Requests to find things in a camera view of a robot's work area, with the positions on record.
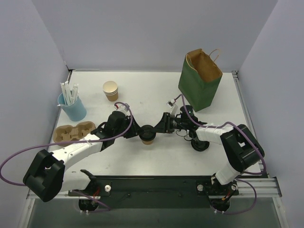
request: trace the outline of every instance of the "robotic arm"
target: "robotic arm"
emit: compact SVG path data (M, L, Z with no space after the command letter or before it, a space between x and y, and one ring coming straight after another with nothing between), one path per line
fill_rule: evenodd
M228 157L228 163L214 175L203 177L204 180L209 180L211 183L210 191L215 193L225 192L227 186L230 186L237 176L259 161L259 156L254 149L233 127L222 129L198 127L190 121L186 112L190 114L195 122L202 125L207 123L198 121L190 105L187 105L186 109L182 107L180 114L175 115L176 105L174 103L170 104L170 102L168 104L171 107L171 112L163 113L161 121L155 127L150 125L140 127L133 119L131 127L124 133L123 137L128 139L139 136L143 141L148 142L155 138L156 133L173 133L176 130L186 130L189 137L192 138L192 147L197 151L207 149L209 142L222 144ZM98 186L96 177L90 172L86 170L74 172L68 169L85 157L111 146L115 139L105 142L96 142L96 140L112 138L123 133L129 126L130 121L127 109L122 105L112 112L107 122L99 125L98 128L82 139L82 141L86 142L72 144L52 152L39 151L30 165L23 183L44 202L53 199L61 191L84 190L90 192L90 189L96 189ZM251 142L255 144L264 156L263 149L248 128L243 124L238 127L250 138Z

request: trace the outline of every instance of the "gift bag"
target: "gift bag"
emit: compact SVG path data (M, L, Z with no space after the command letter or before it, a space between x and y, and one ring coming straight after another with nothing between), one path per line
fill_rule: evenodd
M210 58L214 51L207 55L197 49L185 56L179 89L196 112L211 105L223 75L215 64L219 55L214 60Z

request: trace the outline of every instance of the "blue cup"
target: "blue cup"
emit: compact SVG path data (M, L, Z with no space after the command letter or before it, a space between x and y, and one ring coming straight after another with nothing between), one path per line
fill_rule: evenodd
M58 104L61 104L63 111L65 111L71 121L80 121L86 116L86 109L79 97L74 104L65 105L63 94L60 94L58 97Z

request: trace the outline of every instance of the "tabletop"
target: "tabletop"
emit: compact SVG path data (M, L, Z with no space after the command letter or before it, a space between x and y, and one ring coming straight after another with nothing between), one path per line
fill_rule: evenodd
M162 113L170 111L166 103L181 93L178 89L180 75L178 72L73 71L70 84L79 84L79 97L87 110L86 117L80 122L92 121L98 126L107 121L114 111L114 102L107 100L102 86L113 80L118 84L117 101L129 104L137 123L155 126ZM182 106L181 99L177 105ZM200 121L213 124L226 121L246 124L231 73L223 74L211 106L195 115ZM60 110L57 126L76 126L80 122L70 121ZM49 151L59 148L52 146ZM222 145L211 143L207 150L198 152L190 142L173 133L157 134L151 145L144 145L139 137L118 138L106 150L81 160L69 170L86 169L93 175L213 175L226 162L228 159ZM257 163L247 170L260 172Z

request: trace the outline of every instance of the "black lid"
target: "black lid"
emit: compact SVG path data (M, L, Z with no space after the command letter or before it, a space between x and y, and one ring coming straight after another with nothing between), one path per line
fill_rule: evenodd
M155 139L156 133L152 132L153 127L151 125L142 126L143 133L139 135L140 139L149 142Z

